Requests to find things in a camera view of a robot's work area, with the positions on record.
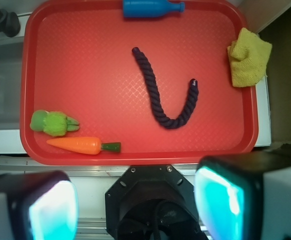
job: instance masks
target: dark blue rope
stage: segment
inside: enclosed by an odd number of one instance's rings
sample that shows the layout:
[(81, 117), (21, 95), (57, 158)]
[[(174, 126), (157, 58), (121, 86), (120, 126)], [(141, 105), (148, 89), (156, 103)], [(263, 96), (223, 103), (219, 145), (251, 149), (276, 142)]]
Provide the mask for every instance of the dark blue rope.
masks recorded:
[(147, 91), (150, 96), (151, 108), (155, 119), (159, 124), (166, 129), (177, 129), (185, 125), (193, 113), (197, 100), (198, 100), (198, 81), (191, 79), (189, 83), (189, 90), (186, 98), (185, 105), (181, 114), (176, 119), (169, 118), (161, 106), (160, 93), (156, 82), (156, 76), (151, 68), (147, 57), (138, 47), (132, 49), (136, 62), (138, 63), (146, 84)]

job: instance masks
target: toy broccoli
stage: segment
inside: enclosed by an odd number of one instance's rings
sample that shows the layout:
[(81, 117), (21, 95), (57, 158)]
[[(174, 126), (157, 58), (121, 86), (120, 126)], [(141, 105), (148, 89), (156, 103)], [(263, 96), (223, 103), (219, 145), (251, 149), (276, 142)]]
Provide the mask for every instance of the toy broccoli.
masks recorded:
[(76, 131), (79, 122), (60, 111), (37, 110), (33, 113), (30, 128), (36, 132), (45, 132), (53, 137), (64, 136), (67, 131)]

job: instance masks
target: yellow sponge cloth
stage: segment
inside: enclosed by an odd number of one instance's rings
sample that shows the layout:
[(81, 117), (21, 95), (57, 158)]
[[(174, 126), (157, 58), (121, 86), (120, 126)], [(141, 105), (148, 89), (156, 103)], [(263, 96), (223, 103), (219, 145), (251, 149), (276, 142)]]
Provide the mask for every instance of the yellow sponge cloth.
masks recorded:
[(239, 37), (227, 47), (232, 85), (243, 88), (256, 85), (266, 74), (272, 45), (242, 28)]

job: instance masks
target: orange carrot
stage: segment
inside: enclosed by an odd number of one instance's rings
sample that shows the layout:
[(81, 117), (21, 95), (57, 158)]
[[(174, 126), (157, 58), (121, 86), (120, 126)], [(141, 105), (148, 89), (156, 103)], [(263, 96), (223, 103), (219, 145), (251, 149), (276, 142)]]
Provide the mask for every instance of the orange carrot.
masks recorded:
[(46, 143), (57, 148), (90, 155), (98, 154), (101, 150), (121, 151), (120, 142), (101, 143), (98, 137), (93, 136), (58, 137), (49, 139)]

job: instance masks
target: cyan light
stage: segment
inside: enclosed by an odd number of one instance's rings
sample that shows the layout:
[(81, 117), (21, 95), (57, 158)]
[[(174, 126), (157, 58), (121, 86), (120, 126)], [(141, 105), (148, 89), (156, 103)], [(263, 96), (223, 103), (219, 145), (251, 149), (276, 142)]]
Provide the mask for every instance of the cyan light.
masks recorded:
[(195, 175), (195, 203), (199, 217), (216, 240), (243, 237), (244, 191), (203, 166)]
[(34, 240), (73, 240), (76, 236), (79, 207), (75, 186), (60, 181), (29, 208)]

